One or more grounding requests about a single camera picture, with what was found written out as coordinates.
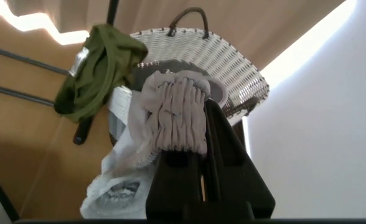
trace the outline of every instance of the white label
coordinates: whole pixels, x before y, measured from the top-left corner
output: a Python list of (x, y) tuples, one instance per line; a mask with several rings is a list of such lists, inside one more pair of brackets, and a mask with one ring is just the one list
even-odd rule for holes
[(70, 73), (70, 75), (72, 75), (72, 77), (75, 77), (77, 75), (79, 66), (88, 57), (88, 55), (89, 55), (89, 49), (87, 49), (86, 47), (83, 47), (81, 49), (81, 51), (75, 56), (75, 62), (69, 71), (69, 73)]

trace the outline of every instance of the laundry basket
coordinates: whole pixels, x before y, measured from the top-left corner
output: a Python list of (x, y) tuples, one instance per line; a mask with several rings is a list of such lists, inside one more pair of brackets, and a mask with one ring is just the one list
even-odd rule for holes
[[(176, 27), (190, 12), (200, 13), (204, 30)], [(161, 73), (193, 70), (209, 75), (227, 89), (228, 100), (222, 110), (231, 125), (268, 96), (269, 86), (258, 69), (226, 40), (209, 32), (207, 17), (199, 7), (181, 12), (169, 27), (143, 30), (131, 34), (131, 37), (146, 44), (149, 50), (143, 63), (133, 71), (136, 83), (131, 89), (140, 90), (145, 79), (156, 70)], [(123, 108), (110, 112), (110, 134), (115, 139), (124, 128), (119, 120), (124, 116), (127, 116), (127, 110)]]

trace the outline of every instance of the floor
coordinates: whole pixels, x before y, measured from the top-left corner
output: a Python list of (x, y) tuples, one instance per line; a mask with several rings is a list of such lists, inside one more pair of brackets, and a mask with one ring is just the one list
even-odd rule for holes
[[(0, 17), (0, 48), (68, 69), (79, 45), (61, 46), (44, 30), (20, 32)], [(0, 86), (53, 100), (64, 76), (0, 56)], [(111, 149), (107, 110), (84, 145), (77, 125), (52, 108), (0, 94), (0, 184), (22, 218), (80, 218), (86, 187)]]

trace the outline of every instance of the green garment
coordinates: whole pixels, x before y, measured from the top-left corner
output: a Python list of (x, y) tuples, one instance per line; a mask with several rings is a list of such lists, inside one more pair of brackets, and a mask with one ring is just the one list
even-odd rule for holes
[(146, 46), (113, 26), (93, 26), (83, 45), (88, 56), (57, 93), (54, 110), (73, 122), (95, 115), (114, 87), (133, 83), (132, 69), (146, 56)]

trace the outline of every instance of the basket handle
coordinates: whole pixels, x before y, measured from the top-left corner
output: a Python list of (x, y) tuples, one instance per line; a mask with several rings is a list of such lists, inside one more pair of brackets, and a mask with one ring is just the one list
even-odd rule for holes
[(185, 11), (181, 12), (179, 15), (177, 15), (175, 17), (175, 19), (171, 22), (170, 26), (169, 26), (169, 32), (167, 34), (168, 37), (174, 37), (176, 34), (176, 24), (180, 21), (180, 19), (183, 18), (183, 16), (185, 16), (186, 14), (190, 13), (190, 12), (199, 12), (202, 16), (202, 20), (204, 22), (204, 36), (202, 37), (203, 39), (206, 39), (209, 37), (209, 30), (208, 30), (208, 20), (207, 20), (207, 16), (205, 15), (205, 12), (203, 9), (201, 9), (200, 7), (190, 7), (188, 9), (186, 9)]

